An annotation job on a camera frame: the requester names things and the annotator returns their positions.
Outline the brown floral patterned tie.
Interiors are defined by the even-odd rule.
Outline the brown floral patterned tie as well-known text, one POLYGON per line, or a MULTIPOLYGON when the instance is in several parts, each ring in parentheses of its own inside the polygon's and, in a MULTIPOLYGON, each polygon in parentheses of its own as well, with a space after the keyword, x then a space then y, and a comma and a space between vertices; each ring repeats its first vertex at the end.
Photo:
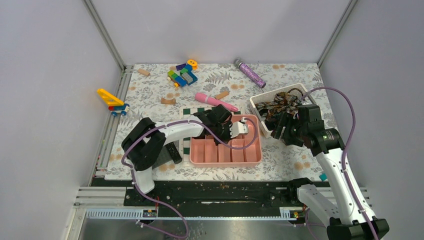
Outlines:
POLYGON ((266 127, 274 130, 283 113, 295 115, 298 113, 298 106, 301 100, 296 95, 288 92, 278 92, 272 101, 265 101, 255 104, 259 115, 264 118, 266 127))

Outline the pink divided organizer tray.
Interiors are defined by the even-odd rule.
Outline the pink divided organizer tray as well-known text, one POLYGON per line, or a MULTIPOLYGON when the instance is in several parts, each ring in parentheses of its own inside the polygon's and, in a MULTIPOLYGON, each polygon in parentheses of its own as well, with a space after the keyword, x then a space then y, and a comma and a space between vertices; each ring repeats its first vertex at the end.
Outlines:
POLYGON ((262 161, 263 152, 260 138, 259 120, 252 114, 235 114, 231 121, 236 123, 243 117, 248 121, 248 133, 239 135, 228 142, 230 147, 216 144, 212 135, 191 138, 190 145, 184 147, 184 155, 199 168, 247 168, 262 161))

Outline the white perforated plastic basket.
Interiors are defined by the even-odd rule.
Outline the white perforated plastic basket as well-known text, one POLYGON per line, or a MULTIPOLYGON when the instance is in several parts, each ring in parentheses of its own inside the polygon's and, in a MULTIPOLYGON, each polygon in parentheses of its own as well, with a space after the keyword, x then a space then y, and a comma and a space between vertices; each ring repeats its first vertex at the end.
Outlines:
POLYGON ((301 83, 261 93, 250 98, 250 109, 260 120, 259 128, 266 138, 272 136, 283 113, 295 116, 298 106, 315 104, 311 96, 305 97, 307 89, 301 83))

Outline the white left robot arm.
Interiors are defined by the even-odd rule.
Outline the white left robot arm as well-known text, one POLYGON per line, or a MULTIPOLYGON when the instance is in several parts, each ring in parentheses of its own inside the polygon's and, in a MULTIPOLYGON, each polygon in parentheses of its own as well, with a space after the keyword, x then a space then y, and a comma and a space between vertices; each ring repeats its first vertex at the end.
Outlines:
POLYGON ((121 144, 124 150, 121 163, 131 170, 132 184, 136 199, 144 206, 155 200, 153 165, 162 151, 170 143, 185 138, 211 135, 216 145, 229 148, 229 141, 250 133, 259 135, 256 123, 247 117, 232 122, 232 113, 222 104, 211 110, 196 112, 182 120, 156 124, 149 117, 143 118, 121 144))

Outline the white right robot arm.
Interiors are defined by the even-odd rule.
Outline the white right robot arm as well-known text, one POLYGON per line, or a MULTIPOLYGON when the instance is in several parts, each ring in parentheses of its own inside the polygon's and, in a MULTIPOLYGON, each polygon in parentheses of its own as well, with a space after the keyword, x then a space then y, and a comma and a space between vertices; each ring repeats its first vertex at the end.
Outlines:
POLYGON ((381 240, 389 232, 386 219, 377 218, 367 203, 346 160, 340 133, 326 128, 316 104, 300 105, 297 114, 283 112, 272 137, 286 146, 308 148, 327 176, 335 203, 306 177, 289 181, 287 201, 306 205, 325 225, 330 240, 381 240))

